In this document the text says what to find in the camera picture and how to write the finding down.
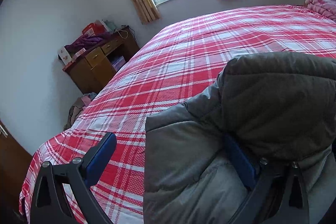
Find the wooden door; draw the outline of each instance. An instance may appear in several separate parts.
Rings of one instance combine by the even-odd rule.
[[[0,134],[0,196],[6,206],[18,212],[19,194],[32,156],[7,132]]]

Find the desk drawer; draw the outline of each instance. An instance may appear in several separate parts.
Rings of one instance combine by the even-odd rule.
[[[90,66],[94,68],[97,64],[99,64],[104,58],[105,55],[102,52],[101,48],[95,48],[92,52],[90,52],[87,56],[85,56],[87,62],[89,62]]]
[[[117,47],[119,47],[123,43],[120,39],[113,39],[110,42],[107,42],[105,45],[101,47],[103,52],[107,55],[110,52],[114,51]]]

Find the purple clothing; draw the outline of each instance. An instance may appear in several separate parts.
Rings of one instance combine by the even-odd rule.
[[[89,50],[92,47],[94,47],[95,45],[97,45],[100,41],[104,40],[104,39],[109,39],[110,38],[110,33],[109,32],[104,32],[104,33],[100,33],[98,35],[93,35],[88,37],[87,34],[84,34],[80,37],[78,37],[76,39],[75,42],[73,42],[70,45],[66,45],[64,46],[65,49],[68,52],[71,53],[76,53],[79,50],[81,50],[82,48]]]

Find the plaid pattern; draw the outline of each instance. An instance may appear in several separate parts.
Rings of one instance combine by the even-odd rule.
[[[284,5],[229,10],[164,28],[115,75],[71,129],[36,151],[20,194],[28,219],[41,163],[68,163],[106,132],[114,132],[116,151],[91,190],[114,223],[143,223],[146,117],[202,92],[233,57],[277,51],[335,58],[336,23],[304,7]],[[85,223],[71,189],[65,190],[77,220]]]

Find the white cable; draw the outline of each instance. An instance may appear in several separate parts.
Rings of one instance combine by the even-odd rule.
[[[127,33],[127,36],[126,36],[126,37],[123,37],[123,36],[120,34],[119,31],[126,32],[126,33]],[[121,36],[121,38],[126,39],[126,38],[128,37],[128,31],[124,31],[124,30],[119,30],[119,31],[117,31],[117,32],[118,32],[118,34]]]

